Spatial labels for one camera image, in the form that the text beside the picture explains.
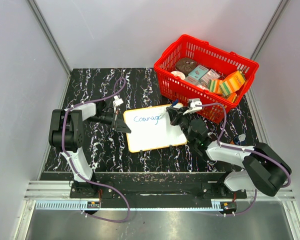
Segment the blue capped whiteboard marker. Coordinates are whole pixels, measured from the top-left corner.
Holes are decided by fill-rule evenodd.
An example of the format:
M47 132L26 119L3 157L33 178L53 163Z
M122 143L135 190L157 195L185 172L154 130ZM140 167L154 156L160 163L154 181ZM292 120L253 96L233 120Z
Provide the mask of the blue capped whiteboard marker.
M165 108L165 110L160 114L159 118L161 119L165 114L168 113L168 110L174 108L178 103L179 103L179 100L176 99L170 106Z

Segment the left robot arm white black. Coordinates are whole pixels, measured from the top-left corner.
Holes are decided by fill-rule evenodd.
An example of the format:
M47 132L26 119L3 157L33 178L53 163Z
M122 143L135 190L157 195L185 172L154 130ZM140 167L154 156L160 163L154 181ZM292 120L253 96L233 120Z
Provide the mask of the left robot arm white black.
M99 189L95 183L94 171L89 166L83 150L84 122L88 120L106 124L115 132L127 134L132 132L120 113L119 106L123 104L122 98L117 95L113 98L112 112L105 110L105 98L52 111L49 144L58 149L67 160L73 173L74 183L83 183L80 190L88 198L96 196Z

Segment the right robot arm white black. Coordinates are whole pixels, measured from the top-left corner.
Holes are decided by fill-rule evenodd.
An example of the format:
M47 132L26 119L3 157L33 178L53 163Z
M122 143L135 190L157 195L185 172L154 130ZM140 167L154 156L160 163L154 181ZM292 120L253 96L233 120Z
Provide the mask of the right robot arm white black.
M213 140L205 122L191 118L190 111L190 107L184 106L166 108L170 125L180 128L190 149L204 160L220 161L242 169L228 171L218 180L217 192L221 197L229 198L239 190L250 189L274 197L281 188L291 184L291 168L268 144L239 146Z

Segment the yellow framed whiteboard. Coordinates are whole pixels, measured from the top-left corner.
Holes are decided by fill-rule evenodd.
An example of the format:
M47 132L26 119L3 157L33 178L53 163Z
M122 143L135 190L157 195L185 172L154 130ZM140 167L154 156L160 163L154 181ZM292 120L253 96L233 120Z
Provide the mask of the yellow framed whiteboard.
M179 126L170 124L170 104L126 110L123 119L131 133L126 135L131 153L185 145L188 141Z

